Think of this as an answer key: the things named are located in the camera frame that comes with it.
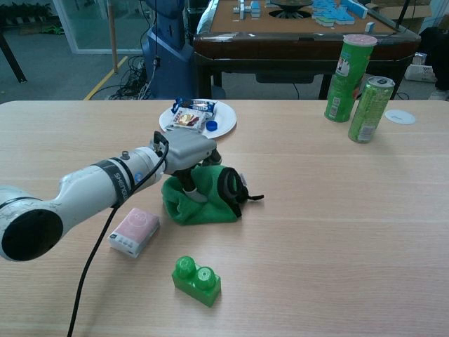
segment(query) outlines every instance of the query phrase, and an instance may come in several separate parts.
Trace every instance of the blue sticker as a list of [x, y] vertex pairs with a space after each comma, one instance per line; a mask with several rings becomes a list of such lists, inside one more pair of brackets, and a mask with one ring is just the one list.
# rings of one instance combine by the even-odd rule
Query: blue sticker
[[140, 182], [141, 180], [143, 179], [143, 174], [142, 174], [142, 172], [137, 172], [135, 175], [134, 175], [134, 181], [135, 182]]

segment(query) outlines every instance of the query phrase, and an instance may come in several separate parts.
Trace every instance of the white basket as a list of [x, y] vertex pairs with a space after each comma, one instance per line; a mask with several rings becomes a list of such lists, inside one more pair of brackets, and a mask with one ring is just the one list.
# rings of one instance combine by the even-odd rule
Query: white basket
[[430, 65], [409, 65], [405, 78], [410, 81], [436, 82], [436, 77]]

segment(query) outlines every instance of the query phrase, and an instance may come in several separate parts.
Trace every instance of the blue bottle cap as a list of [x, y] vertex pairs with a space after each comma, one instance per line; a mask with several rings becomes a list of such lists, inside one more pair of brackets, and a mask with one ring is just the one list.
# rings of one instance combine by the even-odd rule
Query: blue bottle cap
[[215, 131], [215, 130], [217, 130], [217, 128], [218, 128], [218, 124], [216, 121], [208, 121], [206, 123], [206, 129], [208, 131]]

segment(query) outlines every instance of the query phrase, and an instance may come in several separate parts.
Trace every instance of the green cloth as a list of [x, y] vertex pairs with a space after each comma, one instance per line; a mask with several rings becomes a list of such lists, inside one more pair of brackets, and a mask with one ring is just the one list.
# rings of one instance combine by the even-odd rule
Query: green cloth
[[[226, 202], [220, 197], [219, 179], [225, 166], [197, 166], [192, 170], [192, 179], [195, 186], [201, 194], [207, 196], [206, 203], [198, 203], [191, 200], [183, 191], [180, 181], [175, 177], [170, 177], [162, 186], [162, 200], [166, 206], [166, 210], [170, 217], [181, 225], [195, 225], [199, 223], [231, 223], [237, 220], [240, 216], [239, 203], [242, 198], [234, 198]], [[240, 178], [233, 179], [233, 188], [236, 184], [241, 184]], [[234, 207], [234, 211], [229, 206], [229, 203]]]

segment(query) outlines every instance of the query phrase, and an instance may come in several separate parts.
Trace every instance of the yellow floor line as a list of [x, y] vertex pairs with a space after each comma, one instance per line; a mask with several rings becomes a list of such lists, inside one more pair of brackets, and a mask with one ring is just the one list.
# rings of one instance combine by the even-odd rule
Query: yellow floor line
[[[117, 67], [120, 68], [120, 66], [122, 64], [124, 64], [127, 59], [128, 59], [128, 56], [125, 56], [124, 58], [122, 58], [120, 60], [119, 64], [117, 65]], [[107, 75], [105, 77], [103, 77], [103, 79], [100, 82], [98, 82], [98, 84], [96, 86], [93, 87], [93, 89], [90, 91], [90, 93], [88, 93], [87, 96], [83, 100], [91, 100], [92, 96], [98, 91], [98, 89], [100, 89], [107, 82], [107, 80], [113, 74], [114, 74], [114, 69], [111, 69], [111, 71], [108, 72]]]

